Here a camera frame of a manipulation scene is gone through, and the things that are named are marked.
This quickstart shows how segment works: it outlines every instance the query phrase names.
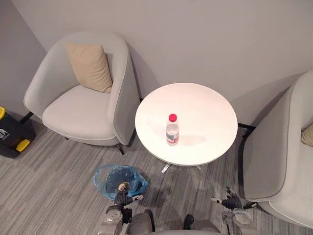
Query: round table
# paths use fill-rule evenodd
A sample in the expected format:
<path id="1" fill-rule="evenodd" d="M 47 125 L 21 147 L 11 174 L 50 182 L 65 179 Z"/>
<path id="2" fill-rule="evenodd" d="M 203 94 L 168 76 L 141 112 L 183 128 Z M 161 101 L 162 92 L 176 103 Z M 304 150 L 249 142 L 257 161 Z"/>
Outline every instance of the round table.
<path id="1" fill-rule="evenodd" d="M 166 142 L 170 114 L 179 122 L 179 141 Z M 174 83 L 147 95 L 137 109 L 135 126 L 146 149 L 170 164 L 200 166 L 223 155 L 237 134 L 230 103 L 215 90 L 195 83 Z"/>

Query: gray armchair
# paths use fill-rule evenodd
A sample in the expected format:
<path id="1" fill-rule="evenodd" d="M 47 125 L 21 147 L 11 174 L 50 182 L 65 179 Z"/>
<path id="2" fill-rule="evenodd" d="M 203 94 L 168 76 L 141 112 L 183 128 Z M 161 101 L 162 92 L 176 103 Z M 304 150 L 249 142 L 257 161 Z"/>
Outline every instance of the gray armchair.
<path id="1" fill-rule="evenodd" d="M 300 141 L 313 122 L 313 71 L 301 76 L 248 137 L 246 199 L 285 221 L 313 228 L 313 147 Z"/>
<path id="2" fill-rule="evenodd" d="M 107 55 L 111 93 L 81 86 L 75 78 L 66 42 L 101 44 Z M 94 145 L 127 145 L 139 106 L 133 66 L 125 41 L 114 33 L 77 32 L 58 41 L 40 64 L 24 104 L 60 135 Z"/>

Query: water bottle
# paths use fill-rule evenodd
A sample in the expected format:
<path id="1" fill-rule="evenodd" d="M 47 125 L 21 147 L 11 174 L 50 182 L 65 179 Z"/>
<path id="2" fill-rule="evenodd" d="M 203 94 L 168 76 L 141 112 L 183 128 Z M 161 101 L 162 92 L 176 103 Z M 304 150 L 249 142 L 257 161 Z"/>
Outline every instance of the water bottle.
<path id="1" fill-rule="evenodd" d="M 179 127 L 176 114 L 171 114 L 166 125 L 166 141 L 173 146 L 178 143 Z"/>

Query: gray carpet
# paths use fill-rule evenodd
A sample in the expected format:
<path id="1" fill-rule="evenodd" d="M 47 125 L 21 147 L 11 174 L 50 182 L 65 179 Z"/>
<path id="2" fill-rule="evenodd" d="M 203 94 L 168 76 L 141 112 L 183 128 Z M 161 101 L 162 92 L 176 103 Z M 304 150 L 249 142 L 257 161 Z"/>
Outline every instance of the gray carpet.
<path id="1" fill-rule="evenodd" d="M 151 209 L 156 230 L 180 229 L 187 213 L 207 219 L 226 234 L 221 205 L 210 197 L 226 197 L 226 186 L 238 191 L 238 148 L 245 129 L 239 129 L 232 147 L 203 166 L 171 166 L 153 157 L 138 137 L 122 156 L 115 147 L 91 146 L 71 140 L 32 121 L 36 140 L 17 159 L 0 157 L 0 233 L 94 234 L 112 201 L 93 185 L 98 166 L 136 167 L 149 182 L 144 200 L 133 203 L 133 213 Z M 277 219 L 259 209 L 250 210 L 254 226 L 264 235 L 313 235 L 313 230 Z"/>

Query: wastebasket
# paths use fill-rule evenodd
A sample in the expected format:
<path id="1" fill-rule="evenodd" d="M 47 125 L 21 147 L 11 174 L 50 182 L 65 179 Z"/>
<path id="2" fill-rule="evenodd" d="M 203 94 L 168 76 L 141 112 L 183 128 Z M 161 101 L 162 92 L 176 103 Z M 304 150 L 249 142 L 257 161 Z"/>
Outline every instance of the wastebasket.
<path id="1" fill-rule="evenodd" d="M 115 199 L 118 187 L 123 182 L 130 186 L 127 194 L 129 197 L 143 194 L 148 186 L 147 181 L 130 165 L 102 165 L 96 170 L 93 178 L 99 192 L 111 200 Z"/>
<path id="2" fill-rule="evenodd" d="M 34 131 L 15 120 L 0 106 L 0 155 L 16 158 L 35 137 Z"/>

